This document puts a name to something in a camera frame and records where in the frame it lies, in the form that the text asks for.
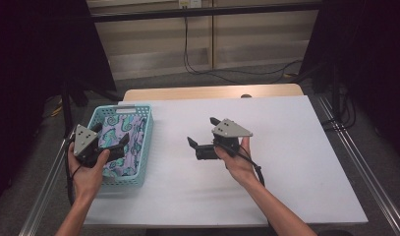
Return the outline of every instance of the person's left hand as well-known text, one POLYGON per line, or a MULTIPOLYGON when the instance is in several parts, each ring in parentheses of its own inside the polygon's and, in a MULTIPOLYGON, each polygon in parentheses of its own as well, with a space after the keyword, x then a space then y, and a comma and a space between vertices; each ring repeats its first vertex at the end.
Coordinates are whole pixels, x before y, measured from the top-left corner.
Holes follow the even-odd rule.
POLYGON ((106 149, 98 156, 98 160, 92 168, 80 167, 80 163, 74 156, 74 143, 70 144, 68 149, 70 175, 80 168, 74 175, 76 199, 92 201, 95 198, 101 187, 102 169, 109 155, 110 150, 106 149))

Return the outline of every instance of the person's right hand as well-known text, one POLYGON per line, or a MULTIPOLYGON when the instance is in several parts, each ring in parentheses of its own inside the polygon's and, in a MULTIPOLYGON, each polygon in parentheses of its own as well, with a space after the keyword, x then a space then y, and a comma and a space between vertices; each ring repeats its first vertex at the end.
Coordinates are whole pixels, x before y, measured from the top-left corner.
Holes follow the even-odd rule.
POLYGON ((74 143, 71 143, 68 149, 68 162, 71 175, 74 175, 74 185, 76 199, 84 198, 91 201, 95 198, 101 187, 102 169, 107 162, 110 150, 104 150, 98 157, 96 164, 92 168, 81 166, 74 156, 74 143))
MULTIPOLYGON (((243 137, 241 146, 248 152, 246 153, 243 148, 240 148, 239 153, 244 156, 248 156, 251 153, 250 149, 250 138, 243 137)), ((246 184, 249 184, 251 181, 255 181, 257 179, 253 167, 250 163, 248 163, 245 159, 240 156, 232 157, 230 156, 225 149, 222 147, 215 147, 215 153, 224 160, 227 169, 230 171, 231 176, 239 182, 240 185, 245 187, 246 184)))

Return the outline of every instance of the wire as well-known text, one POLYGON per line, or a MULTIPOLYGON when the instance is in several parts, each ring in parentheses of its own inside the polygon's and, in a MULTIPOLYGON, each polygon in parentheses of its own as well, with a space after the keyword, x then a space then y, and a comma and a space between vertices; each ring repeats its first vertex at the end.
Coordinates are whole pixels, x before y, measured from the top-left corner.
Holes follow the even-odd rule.
MULTIPOLYGON (((349 92, 346 92, 344 101, 345 101, 345 103, 344 103, 344 105, 345 105, 345 110, 346 110, 347 113, 348 113, 348 117, 347 117, 346 121, 343 122, 343 123, 341 123, 341 124, 337 124, 336 126, 334 126, 334 127, 332 127, 332 128, 324 129, 324 131, 344 131, 344 130, 347 130, 347 129, 352 128, 352 127, 356 124, 356 120, 357 120, 356 106, 355 106, 354 100, 353 100, 352 97, 349 95, 349 92), (347 98, 350 98, 350 103, 351 103, 351 105, 352 105, 352 110, 353 110, 353 119, 352 119, 352 122, 351 122, 349 125, 348 125, 348 123, 349 123, 350 120, 351 120, 351 114, 350 114, 350 109, 349 109, 349 107, 348 107, 347 98)), ((332 123, 332 122, 336 121, 336 119, 333 118, 333 119, 331 119, 330 121, 331 121, 331 123, 332 123)))
POLYGON ((64 154, 65 155, 65 157, 64 157, 65 158, 65 171, 66 171, 66 175, 67 175, 67 191, 68 191, 68 200, 70 202, 70 205, 72 205, 75 201, 74 181, 73 181, 73 177, 71 177, 69 161, 68 161, 68 150, 69 150, 69 146, 73 140, 74 140, 74 138, 71 138, 66 141, 65 151, 64 151, 65 152, 65 154, 64 154))
POLYGON ((279 82, 283 78, 285 70, 288 67, 290 67, 290 66, 292 66, 292 65, 294 65, 296 63, 302 63, 302 60, 295 60, 293 62, 288 63, 287 65, 285 65, 281 69, 278 69, 278 70, 275 70, 275 71, 271 71, 271 72, 263 72, 263 73, 254 73, 254 72, 246 72, 246 71, 238 71, 238 70, 230 70, 230 69, 216 69, 216 70, 208 70, 208 71, 202 71, 202 72, 197 71, 196 69, 194 69, 191 66, 190 61, 188 59, 188 19, 187 18, 184 18, 184 19, 185 19, 184 65, 185 65, 185 69, 187 70, 187 72, 192 74, 192 75, 211 75, 213 77, 220 78, 220 79, 222 79, 224 81, 227 81, 227 82, 230 82, 230 83, 233 83, 233 84, 236 84, 236 85, 245 85, 243 83, 235 82, 235 81, 226 79, 226 78, 224 78, 222 76, 215 75, 212 72, 233 72, 233 73, 241 73, 241 74, 254 75, 254 76, 266 76, 266 75, 271 75, 271 74, 275 74, 275 73, 278 73, 278 72, 282 72, 282 74, 280 75, 280 77, 278 79, 276 79, 273 82, 270 82, 270 84, 274 84, 274 83, 279 82))
POLYGON ((74 173, 71 175, 71 180, 74 181, 74 176, 75 174, 77 174, 77 172, 81 169, 81 167, 83 167, 82 164, 80 164, 80 166, 78 166, 78 168, 74 171, 74 173))
POLYGON ((240 146, 240 148, 242 148, 242 149, 246 152, 246 154, 247 154, 248 156, 245 156, 245 155, 239 153, 238 151, 234 151, 233 149, 231 149, 231 148, 229 148, 229 147, 227 147, 227 146, 225 146, 225 145, 223 145, 223 144, 217 142, 216 140, 214 140, 214 144, 215 144, 216 146, 222 147, 222 148, 225 149, 226 151, 228 150, 228 151, 230 151, 230 152, 236 153, 237 156, 240 156, 241 158, 245 159, 248 163, 250 163, 250 164, 253 166, 253 168, 255 169, 255 172, 256 172, 256 174, 257 174, 258 180, 260 181, 260 183, 262 184, 262 186, 264 186, 264 178, 263 178, 263 175, 261 174, 261 167, 252 161, 252 157, 249 155, 249 153, 245 150, 244 147, 240 146))
MULTIPOLYGON (((341 121, 341 117, 344 116, 344 114, 346 113, 346 111, 349 112, 348 105, 347 105, 348 92, 346 92, 345 94, 340 94, 340 96, 344 96, 344 100, 343 100, 343 102, 342 102, 342 105, 340 105, 340 106, 342 106, 342 109, 341 109, 341 111, 340 111, 340 116, 339 116, 339 117, 333 117, 333 118, 331 118, 331 119, 329 119, 329 120, 326 120, 326 121, 322 121, 322 122, 321 122, 321 125, 322 125, 322 126, 324 126, 324 125, 329 125, 330 123, 335 122, 335 121, 341 123, 341 122, 342 122, 342 121, 341 121)), ((347 116, 347 120, 346 120, 345 123, 347 123, 348 120, 350 119, 350 113, 347 113, 347 114, 348 114, 348 116, 347 116)))

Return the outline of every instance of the white table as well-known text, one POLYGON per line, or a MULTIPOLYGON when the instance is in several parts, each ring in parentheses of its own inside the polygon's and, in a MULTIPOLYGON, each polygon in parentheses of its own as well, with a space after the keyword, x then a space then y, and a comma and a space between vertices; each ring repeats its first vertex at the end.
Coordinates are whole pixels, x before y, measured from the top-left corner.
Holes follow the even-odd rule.
POLYGON ((251 130, 266 188, 307 223, 367 222, 306 96, 150 100, 154 120, 144 185, 102 187, 86 225, 264 226, 220 160, 198 161, 187 136, 210 144, 209 117, 251 130))

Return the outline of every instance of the white wall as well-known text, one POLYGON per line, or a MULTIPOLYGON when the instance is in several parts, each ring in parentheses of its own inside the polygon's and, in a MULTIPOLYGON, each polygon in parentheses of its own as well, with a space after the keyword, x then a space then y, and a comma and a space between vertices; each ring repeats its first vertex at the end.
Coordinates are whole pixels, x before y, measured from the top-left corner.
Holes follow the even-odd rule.
MULTIPOLYGON (((178 1, 87 0, 93 14, 177 9, 178 1)), ((215 0, 215 6, 290 0, 215 0)), ((210 7, 211 1, 202 1, 210 7)), ((190 63, 197 69, 284 63, 304 57, 317 11, 189 18, 190 63)), ((184 72, 184 19, 96 24, 115 80, 184 72)))

